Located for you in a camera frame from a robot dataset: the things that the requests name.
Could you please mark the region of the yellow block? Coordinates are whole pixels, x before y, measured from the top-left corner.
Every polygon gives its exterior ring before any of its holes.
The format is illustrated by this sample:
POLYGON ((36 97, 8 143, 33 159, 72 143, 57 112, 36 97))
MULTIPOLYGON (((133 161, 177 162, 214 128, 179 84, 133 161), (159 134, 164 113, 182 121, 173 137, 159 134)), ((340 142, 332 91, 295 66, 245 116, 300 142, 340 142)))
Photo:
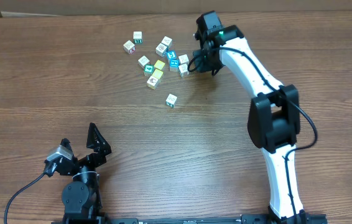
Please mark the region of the yellow block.
POLYGON ((161 60, 157 60, 154 64, 154 68, 158 70, 162 70, 165 67, 165 63, 161 60))
POLYGON ((152 73, 152 76, 158 80, 161 80, 164 76, 164 73, 163 73, 163 71, 161 71, 159 69, 155 69, 154 72, 152 73))

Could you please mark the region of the blue number five block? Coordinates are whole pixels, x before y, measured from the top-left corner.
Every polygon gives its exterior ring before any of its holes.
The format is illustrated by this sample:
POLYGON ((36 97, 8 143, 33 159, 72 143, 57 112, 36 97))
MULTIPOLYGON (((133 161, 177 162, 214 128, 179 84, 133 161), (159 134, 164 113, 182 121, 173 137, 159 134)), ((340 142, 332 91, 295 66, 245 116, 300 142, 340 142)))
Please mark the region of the blue number five block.
POLYGON ((177 59, 177 55, 176 55, 174 50, 167 51, 166 56, 167 56, 168 62, 170 62, 171 60, 176 60, 177 59))

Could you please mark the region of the white acorn picture block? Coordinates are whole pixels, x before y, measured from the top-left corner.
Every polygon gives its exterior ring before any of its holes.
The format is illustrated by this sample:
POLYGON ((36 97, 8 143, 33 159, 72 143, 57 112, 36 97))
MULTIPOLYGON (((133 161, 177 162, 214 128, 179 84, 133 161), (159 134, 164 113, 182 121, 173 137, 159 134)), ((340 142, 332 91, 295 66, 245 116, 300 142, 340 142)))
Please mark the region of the white acorn picture block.
POLYGON ((154 76, 150 76, 146 84, 149 88, 155 90, 159 84, 159 79, 154 76))

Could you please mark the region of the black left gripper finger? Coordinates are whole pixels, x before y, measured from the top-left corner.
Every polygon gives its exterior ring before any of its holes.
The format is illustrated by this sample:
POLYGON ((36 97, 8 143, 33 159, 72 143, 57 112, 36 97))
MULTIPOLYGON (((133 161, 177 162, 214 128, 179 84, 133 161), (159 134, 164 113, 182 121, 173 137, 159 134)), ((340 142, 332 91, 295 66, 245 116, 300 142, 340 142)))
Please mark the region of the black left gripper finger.
POLYGON ((72 147, 70 141, 67 138, 63 138, 60 143, 63 147, 67 148, 71 154, 73 154, 72 147))
POLYGON ((86 147, 102 156, 111 154, 111 146, 101 135, 95 123, 89 125, 86 147))

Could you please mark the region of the white block brown picture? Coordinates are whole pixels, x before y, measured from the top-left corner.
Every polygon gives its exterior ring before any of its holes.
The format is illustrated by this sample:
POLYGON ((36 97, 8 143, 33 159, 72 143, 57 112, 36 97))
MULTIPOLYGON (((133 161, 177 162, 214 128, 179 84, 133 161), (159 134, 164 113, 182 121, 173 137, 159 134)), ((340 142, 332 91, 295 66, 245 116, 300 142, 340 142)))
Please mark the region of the white block brown picture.
POLYGON ((187 76, 190 73, 188 71, 188 65, 186 63, 179 65, 178 66, 178 71, 179 71, 181 77, 187 76))

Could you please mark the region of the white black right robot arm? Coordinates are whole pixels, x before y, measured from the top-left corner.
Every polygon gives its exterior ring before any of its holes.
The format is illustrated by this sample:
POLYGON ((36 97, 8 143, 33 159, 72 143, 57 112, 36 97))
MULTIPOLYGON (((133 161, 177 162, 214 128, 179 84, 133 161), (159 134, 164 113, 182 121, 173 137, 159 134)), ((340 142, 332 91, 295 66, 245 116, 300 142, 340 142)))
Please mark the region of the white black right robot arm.
POLYGON ((236 25, 222 25, 215 11, 202 14, 194 34, 200 49, 193 52, 189 72, 216 75, 227 67, 251 97, 248 133, 262 151, 269 178, 269 222, 305 223, 299 199, 294 156, 300 132, 299 93, 275 79, 250 49, 236 25))

